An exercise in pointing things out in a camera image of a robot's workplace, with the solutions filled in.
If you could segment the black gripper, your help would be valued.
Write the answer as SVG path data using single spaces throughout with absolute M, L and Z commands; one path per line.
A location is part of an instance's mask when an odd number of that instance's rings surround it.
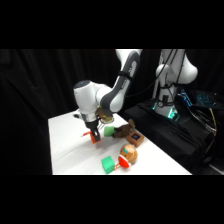
M 98 120 L 95 120 L 95 121 L 92 121 L 92 122 L 86 122 L 85 123 L 86 127 L 90 129 L 90 138 L 91 138 L 91 141 L 92 143 L 95 143 L 95 139 L 96 141 L 99 141 L 100 140 L 100 133 L 98 131 L 98 125 L 99 125 L 99 121 Z

